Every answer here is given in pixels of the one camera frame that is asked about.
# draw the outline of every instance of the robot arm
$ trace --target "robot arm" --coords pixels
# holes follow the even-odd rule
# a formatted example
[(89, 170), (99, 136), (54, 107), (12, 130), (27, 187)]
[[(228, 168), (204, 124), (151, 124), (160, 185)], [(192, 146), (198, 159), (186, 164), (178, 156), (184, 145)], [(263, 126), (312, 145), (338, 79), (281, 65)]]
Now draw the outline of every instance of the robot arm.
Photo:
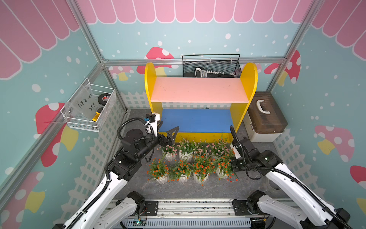
[[(167, 131), (168, 136), (165, 137), (158, 133), (162, 125), (162, 121), (159, 120), (158, 113), (150, 113), (146, 114), (145, 119), (129, 119), (118, 128), (117, 135), (122, 142), (122, 147), (104, 168), (106, 176), (83, 206), (64, 225), (55, 225), (54, 229), (108, 229), (133, 213), (143, 212), (145, 199), (137, 192), (132, 192), (121, 204), (100, 217), (108, 203), (142, 166), (141, 159), (145, 158), (158, 144), (166, 146), (175, 142), (179, 127)], [(141, 121), (146, 126), (147, 135), (143, 136), (141, 130), (133, 129), (122, 138), (120, 131), (132, 121)]]
[(342, 208), (334, 207), (304, 185), (272, 151), (260, 153), (244, 138), (239, 141), (232, 131), (234, 141), (231, 148), (235, 153), (234, 169), (255, 170), (278, 185), (300, 208), (289, 207), (270, 198), (261, 191), (255, 191), (248, 198), (252, 214), (263, 212), (290, 224), (294, 228), (351, 228), (347, 225), (350, 215)]

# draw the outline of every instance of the pink shelf board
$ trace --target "pink shelf board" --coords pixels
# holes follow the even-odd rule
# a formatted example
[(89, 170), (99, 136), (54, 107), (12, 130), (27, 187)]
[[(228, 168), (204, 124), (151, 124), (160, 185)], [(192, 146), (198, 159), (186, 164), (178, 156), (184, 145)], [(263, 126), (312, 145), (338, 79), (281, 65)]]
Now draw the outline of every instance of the pink shelf board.
[(151, 102), (248, 103), (239, 78), (157, 77)]

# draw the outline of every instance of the blue shelf board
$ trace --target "blue shelf board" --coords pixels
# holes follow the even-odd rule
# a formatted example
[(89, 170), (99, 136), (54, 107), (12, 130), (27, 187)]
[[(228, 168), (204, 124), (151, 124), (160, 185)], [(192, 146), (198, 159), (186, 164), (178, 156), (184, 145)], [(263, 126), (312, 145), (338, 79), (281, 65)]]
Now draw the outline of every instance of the blue shelf board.
[(163, 109), (159, 132), (179, 126), (181, 133), (230, 133), (229, 109)]

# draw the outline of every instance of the black wire basket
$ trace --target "black wire basket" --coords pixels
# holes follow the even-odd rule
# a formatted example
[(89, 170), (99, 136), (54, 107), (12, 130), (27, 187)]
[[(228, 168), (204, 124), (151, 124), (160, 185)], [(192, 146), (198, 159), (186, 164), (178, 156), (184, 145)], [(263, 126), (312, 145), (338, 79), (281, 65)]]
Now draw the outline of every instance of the black wire basket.
[(209, 78), (240, 78), (240, 54), (205, 54), (182, 56), (183, 77), (196, 77), (196, 68), (207, 71)]

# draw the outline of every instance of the wooden shelf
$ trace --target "wooden shelf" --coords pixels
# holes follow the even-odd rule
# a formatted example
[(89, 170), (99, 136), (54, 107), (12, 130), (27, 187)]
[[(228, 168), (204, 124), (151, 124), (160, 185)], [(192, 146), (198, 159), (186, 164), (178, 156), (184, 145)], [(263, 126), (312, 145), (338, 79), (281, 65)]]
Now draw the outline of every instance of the wooden shelf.
[(157, 77), (151, 102), (248, 103), (240, 78)]
[(182, 133), (230, 133), (229, 109), (164, 109), (160, 132), (179, 126)]

